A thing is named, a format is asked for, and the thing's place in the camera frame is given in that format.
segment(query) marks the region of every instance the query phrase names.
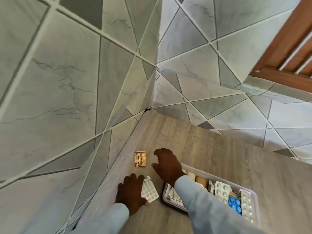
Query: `tiled wall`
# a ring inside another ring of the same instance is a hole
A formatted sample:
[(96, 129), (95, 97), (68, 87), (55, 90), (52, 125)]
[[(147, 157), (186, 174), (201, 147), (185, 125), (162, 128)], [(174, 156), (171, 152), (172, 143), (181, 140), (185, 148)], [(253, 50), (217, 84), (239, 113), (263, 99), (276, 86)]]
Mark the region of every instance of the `tiled wall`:
[(152, 106), (162, 0), (0, 0), (0, 230), (69, 233)]
[(310, 102), (234, 90), (300, 0), (163, 1), (154, 109), (312, 164)]

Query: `wooden countertop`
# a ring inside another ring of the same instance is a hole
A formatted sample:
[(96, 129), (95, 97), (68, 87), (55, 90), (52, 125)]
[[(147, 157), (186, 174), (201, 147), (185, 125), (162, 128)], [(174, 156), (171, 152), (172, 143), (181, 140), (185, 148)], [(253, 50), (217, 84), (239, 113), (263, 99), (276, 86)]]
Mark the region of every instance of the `wooden countertop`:
[[(164, 182), (154, 172), (155, 149), (171, 149), (181, 163), (255, 191), (267, 233), (312, 233), (312, 165), (227, 138), (154, 111), (146, 112), (92, 199), (81, 223), (114, 203), (126, 175), (150, 176), (158, 193)], [(134, 167), (134, 151), (146, 150), (147, 166)], [(189, 217), (160, 199), (131, 216), (120, 233), (192, 233)]]

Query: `person's right hand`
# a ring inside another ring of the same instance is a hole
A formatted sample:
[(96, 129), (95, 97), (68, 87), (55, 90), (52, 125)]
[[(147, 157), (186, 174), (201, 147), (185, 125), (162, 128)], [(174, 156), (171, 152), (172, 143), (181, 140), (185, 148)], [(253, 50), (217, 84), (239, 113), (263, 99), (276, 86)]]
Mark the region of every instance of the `person's right hand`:
[(174, 186), (177, 179), (185, 175), (177, 157), (166, 148), (156, 149), (154, 154), (158, 157), (158, 164), (152, 163), (155, 172), (162, 180)]

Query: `light blue sleeve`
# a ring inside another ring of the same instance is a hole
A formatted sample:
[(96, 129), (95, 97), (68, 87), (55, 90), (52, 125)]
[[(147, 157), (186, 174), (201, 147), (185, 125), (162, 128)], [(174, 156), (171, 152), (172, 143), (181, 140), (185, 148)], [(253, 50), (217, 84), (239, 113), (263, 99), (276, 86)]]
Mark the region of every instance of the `light blue sleeve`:
[(118, 234), (129, 218), (129, 210), (121, 203), (113, 204), (103, 215), (84, 223), (71, 234)]
[(189, 176), (180, 177), (174, 189), (189, 213), (194, 234), (264, 234)]

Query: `hand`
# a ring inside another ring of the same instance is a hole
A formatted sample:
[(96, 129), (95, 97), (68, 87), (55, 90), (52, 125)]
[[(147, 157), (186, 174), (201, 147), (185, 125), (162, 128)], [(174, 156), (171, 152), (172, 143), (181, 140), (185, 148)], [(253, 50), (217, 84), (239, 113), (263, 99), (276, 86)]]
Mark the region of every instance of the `hand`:
[(142, 205), (147, 205), (148, 201), (141, 197), (142, 185), (145, 177), (132, 173), (130, 177), (124, 178), (124, 183), (118, 185), (118, 192), (115, 203), (122, 203), (127, 206), (129, 215), (135, 214)]
[(177, 179), (185, 175), (177, 157), (166, 148), (156, 149), (154, 154), (158, 157), (158, 164), (152, 163), (155, 172), (162, 180), (174, 186)]

